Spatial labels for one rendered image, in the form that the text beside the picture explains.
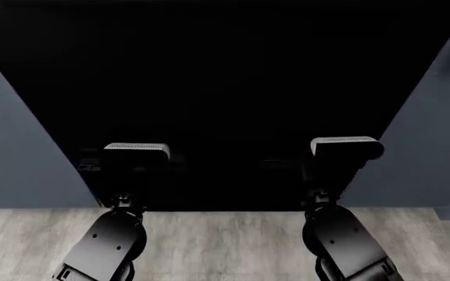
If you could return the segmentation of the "blue-grey cabinet front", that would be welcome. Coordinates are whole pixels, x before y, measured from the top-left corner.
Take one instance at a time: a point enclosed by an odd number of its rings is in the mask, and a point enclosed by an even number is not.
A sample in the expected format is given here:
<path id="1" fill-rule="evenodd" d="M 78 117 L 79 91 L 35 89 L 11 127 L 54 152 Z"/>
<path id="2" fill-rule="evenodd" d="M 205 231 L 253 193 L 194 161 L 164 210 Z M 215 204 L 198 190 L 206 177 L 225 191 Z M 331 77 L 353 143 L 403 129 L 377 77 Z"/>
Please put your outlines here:
<path id="1" fill-rule="evenodd" d="M 450 221 L 450 38 L 343 193 L 348 207 L 432 208 Z"/>
<path id="2" fill-rule="evenodd" d="M 0 72 L 0 208 L 97 208 L 75 168 Z"/>

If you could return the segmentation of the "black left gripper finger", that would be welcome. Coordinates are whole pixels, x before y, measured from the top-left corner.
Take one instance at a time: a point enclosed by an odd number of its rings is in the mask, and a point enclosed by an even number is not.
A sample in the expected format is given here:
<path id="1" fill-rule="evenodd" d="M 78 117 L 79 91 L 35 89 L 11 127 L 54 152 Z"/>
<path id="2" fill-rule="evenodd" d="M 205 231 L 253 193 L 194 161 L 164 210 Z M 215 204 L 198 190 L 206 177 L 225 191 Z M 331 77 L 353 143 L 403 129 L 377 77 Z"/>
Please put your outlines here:
<path id="1" fill-rule="evenodd" d="M 187 168 L 186 158 L 183 154 L 171 154 L 170 169 L 174 171 L 184 171 Z"/>
<path id="2" fill-rule="evenodd" d="M 87 148 L 82 149 L 77 163 L 79 171 L 100 171 L 101 163 L 98 149 Z"/>

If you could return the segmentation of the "black dishwasher door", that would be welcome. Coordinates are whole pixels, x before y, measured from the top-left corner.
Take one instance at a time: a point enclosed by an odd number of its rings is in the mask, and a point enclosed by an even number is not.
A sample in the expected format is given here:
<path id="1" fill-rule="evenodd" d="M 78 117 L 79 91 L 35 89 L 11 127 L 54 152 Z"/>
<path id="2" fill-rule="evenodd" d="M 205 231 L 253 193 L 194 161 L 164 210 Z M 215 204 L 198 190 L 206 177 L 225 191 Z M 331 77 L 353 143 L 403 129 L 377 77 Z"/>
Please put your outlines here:
<path id="1" fill-rule="evenodd" d="M 185 156 L 154 212 L 302 210 L 310 141 L 382 137 L 449 37 L 450 0 L 0 0 L 0 72 L 76 171 Z"/>

